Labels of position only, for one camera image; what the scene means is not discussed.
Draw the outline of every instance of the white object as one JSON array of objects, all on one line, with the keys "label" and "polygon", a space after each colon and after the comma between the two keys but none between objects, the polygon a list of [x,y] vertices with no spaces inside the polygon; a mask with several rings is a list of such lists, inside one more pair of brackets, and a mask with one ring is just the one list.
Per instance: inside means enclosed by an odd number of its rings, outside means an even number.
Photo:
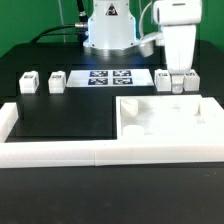
[{"label": "white object", "polygon": [[[133,96],[139,104],[133,118],[120,114],[124,98],[116,100],[117,140],[0,143],[0,167],[224,161],[224,111],[215,99]],[[127,125],[143,127],[144,135],[123,136]]]},{"label": "white object", "polygon": [[163,27],[167,69],[171,75],[189,73],[194,55],[195,25]]},{"label": "white object", "polygon": [[37,71],[25,72],[19,80],[20,92],[35,93],[39,86],[39,75]]},{"label": "white object", "polygon": [[153,86],[148,69],[75,70],[71,71],[67,87]]},{"label": "white object", "polygon": [[0,142],[5,142],[17,119],[16,103],[5,103],[0,109]]},{"label": "white object", "polygon": [[167,70],[155,70],[154,82],[157,91],[171,91],[171,77]]},{"label": "white object", "polygon": [[142,13],[140,14],[140,19],[139,19],[139,24],[138,24],[138,30],[139,30],[139,35],[142,38],[144,36],[144,32],[143,32],[143,20],[145,17],[145,13],[147,12],[147,10],[149,9],[149,7],[152,5],[152,2],[149,2],[146,7],[144,8],[144,10],[142,11]]},{"label": "white object", "polygon": [[184,74],[175,74],[171,76],[171,91],[174,94],[181,94],[184,89]]},{"label": "white object", "polygon": [[138,44],[129,0],[94,0],[84,50],[98,55],[126,55]]},{"label": "white object", "polygon": [[144,135],[144,128],[140,125],[127,125],[123,128],[123,136],[125,137],[140,137]]},{"label": "white object", "polygon": [[201,0],[165,0],[153,5],[154,21],[161,26],[201,22]]},{"label": "white object", "polygon": [[184,74],[184,90],[185,91],[199,91],[200,77],[191,70],[190,73]]},{"label": "white object", "polygon": [[138,115],[138,100],[126,98],[121,100],[121,114],[127,117]]},{"label": "white object", "polygon": [[144,57],[148,57],[154,53],[153,41],[156,40],[157,35],[157,33],[150,33],[141,38],[138,47]]},{"label": "white object", "polygon": [[66,75],[63,71],[52,72],[49,80],[49,92],[54,93],[63,93],[66,86]]}]

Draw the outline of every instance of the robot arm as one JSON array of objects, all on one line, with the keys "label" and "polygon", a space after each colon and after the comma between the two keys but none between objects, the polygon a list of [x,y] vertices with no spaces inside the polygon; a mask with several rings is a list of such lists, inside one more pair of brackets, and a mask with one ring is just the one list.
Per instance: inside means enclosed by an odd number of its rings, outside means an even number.
[{"label": "robot arm", "polygon": [[84,51],[100,56],[124,56],[135,52],[135,18],[129,0],[93,0]]},{"label": "robot arm", "polygon": [[[195,24],[201,21],[201,14],[201,0],[159,0],[153,5],[153,20],[160,26],[164,38],[167,69],[179,93],[184,73],[189,73],[192,66]],[[152,53],[151,41],[159,36],[153,33],[140,40],[139,48],[144,56]]]}]

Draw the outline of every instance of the white tray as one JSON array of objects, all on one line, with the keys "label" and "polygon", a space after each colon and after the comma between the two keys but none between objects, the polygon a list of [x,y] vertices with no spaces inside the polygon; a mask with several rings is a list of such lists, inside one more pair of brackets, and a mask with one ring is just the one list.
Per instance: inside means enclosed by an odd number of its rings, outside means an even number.
[{"label": "white tray", "polygon": [[[117,140],[0,143],[0,168],[224,162],[224,111],[215,99],[131,98],[138,101],[134,117],[121,114],[122,100],[130,97],[116,99]],[[9,127],[5,135],[16,122],[17,108],[3,106],[0,114]],[[127,125],[139,125],[144,132],[124,136]]]}]

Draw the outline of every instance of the green wall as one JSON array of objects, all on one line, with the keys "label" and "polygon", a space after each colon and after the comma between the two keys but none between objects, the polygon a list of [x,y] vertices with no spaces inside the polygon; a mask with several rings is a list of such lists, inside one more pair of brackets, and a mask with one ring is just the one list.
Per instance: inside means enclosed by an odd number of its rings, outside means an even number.
[{"label": "green wall", "polygon": [[[78,21],[75,0],[61,0],[65,24]],[[92,13],[92,0],[83,0],[88,15]],[[143,7],[148,0],[142,1]],[[139,20],[138,0],[130,0],[130,10]],[[203,18],[198,26],[197,38],[209,40],[224,50],[224,1],[203,0]],[[150,12],[146,14],[145,31],[151,32]],[[29,42],[45,29],[61,24],[58,0],[0,0],[0,56],[14,45]],[[63,37],[48,38],[41,41],[62,41]],[[67,41],[76,41],[67,37]]]}]

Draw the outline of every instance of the warning label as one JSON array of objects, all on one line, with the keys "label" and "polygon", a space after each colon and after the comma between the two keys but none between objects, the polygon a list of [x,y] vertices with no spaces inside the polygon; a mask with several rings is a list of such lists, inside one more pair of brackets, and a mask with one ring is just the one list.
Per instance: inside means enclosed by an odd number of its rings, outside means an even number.
[{"label": "warning label", "polygon": [[113,4],[110,5],[110,8],[107,10],[106,16],[117,16],[117,11]]}]

